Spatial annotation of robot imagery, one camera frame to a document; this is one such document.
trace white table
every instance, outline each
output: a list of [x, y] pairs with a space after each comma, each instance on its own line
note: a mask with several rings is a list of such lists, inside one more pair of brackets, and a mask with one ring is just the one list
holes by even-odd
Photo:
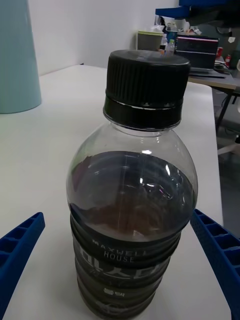
[[[38, 211], [46, 222], [4, 320], [92, 320], [77, 286], [65, 179], [77, 148], [105, 120], [106, 70], [72, 66], [42, 76], [40, 83], [41, 106], [0, 115], [0, 237]], [[222, 223], [211, 88], [188, 83], [175, 131], [196, 166], [197, 207]], [[190, 225], [153, 302], [137, 319], [231, 319]]]

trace monitor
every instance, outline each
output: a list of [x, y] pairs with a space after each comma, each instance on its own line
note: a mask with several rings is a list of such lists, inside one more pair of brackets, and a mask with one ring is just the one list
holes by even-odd
[[192, 68], [213, 69], [219, 39], [199, 35], [178, 35], [175, 54], [187, 58]]

